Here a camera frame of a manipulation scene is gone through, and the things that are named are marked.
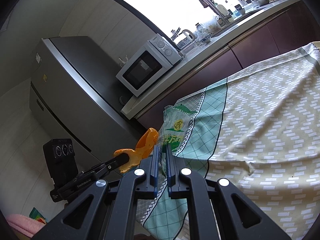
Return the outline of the pink sleeved left forearm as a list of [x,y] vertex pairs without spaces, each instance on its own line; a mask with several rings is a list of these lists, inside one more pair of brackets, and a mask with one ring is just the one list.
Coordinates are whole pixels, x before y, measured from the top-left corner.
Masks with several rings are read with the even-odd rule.
[[42,218],[32,219],[20,214],[8,215],[5,219],[18,239],[31,239],[47,224]]

